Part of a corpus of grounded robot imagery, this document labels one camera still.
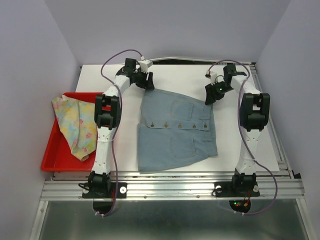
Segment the blue denim skirt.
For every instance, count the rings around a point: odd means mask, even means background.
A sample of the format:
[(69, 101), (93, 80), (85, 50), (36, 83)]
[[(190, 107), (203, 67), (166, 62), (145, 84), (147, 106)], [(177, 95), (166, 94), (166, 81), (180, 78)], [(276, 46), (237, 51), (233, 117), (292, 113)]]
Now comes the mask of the blue denim skirt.
[(146, 91), (137, 125), (138, 171), (186, 167), (218, 155), (213, 107), (183, 94)]

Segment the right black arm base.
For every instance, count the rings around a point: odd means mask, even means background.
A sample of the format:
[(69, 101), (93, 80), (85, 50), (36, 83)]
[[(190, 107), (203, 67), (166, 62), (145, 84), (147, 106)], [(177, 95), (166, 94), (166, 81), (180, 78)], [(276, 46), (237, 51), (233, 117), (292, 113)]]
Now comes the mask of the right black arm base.
[(235, 173), (230, 181), (217, 181), (211, 193), (217, 198), (231, 198), (229, 205), (235, 212), (248, 214), (251, 209), (251, 198), (259, 197), (260, 191), (257, 176)]

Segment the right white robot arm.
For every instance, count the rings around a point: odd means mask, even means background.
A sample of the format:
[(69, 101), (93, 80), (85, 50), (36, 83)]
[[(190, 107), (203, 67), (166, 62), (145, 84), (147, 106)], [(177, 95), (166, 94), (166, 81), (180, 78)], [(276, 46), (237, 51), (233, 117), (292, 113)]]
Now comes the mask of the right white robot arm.
[(255, 154), (259, 138), (269, 122), (270, 101), (268, 93), (262, 93), (253, 84), (248, 82), (250, 71), (237, 71), (236, 62), (228, 63), (223, 68), (223, 81), (218, 82), (217, 73), (209, 68), (205, 77), (210, 83), (205, 86), (205, 104), (213, 104), (221, 100), (227, 92), (236, 91), (237, 97), (237, 125), (241, 137), (239, 160), (230, 182), (231, 192), (242, 195), (256, 185), (256, 166), (271, 171), (259, 163)]

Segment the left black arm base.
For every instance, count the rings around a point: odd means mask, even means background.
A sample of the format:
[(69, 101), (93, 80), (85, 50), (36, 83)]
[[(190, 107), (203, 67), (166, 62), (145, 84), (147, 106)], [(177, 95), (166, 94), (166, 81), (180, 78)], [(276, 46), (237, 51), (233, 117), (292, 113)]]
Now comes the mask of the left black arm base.
[(116, 200), (127, 197), (128, 184), (126, 182), (111, 181), (110, 174), (96, 174), (91, 172), (87, 182), (79, 183), (82, 198), (92, 200), (95, 215), (106, 217), (111, 215)]

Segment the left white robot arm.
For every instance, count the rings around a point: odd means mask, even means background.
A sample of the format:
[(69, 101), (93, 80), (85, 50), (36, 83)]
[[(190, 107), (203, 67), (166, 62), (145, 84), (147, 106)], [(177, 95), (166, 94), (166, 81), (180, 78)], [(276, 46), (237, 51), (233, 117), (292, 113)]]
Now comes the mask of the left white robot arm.
[(111, 86), (96, 95), (94, 121), (97, 127), (97, 144), (94, 164), (88, 177), (88, 184), (100, 197), (111, 193), (110, 161), (113, 153), (113, 140), (122, 116), (122, 94), (132, 84), (144, 90), (154, 90), (153, 73), (149, 71), (153, 62), (126, 58), (124, 66), (116, 73)]

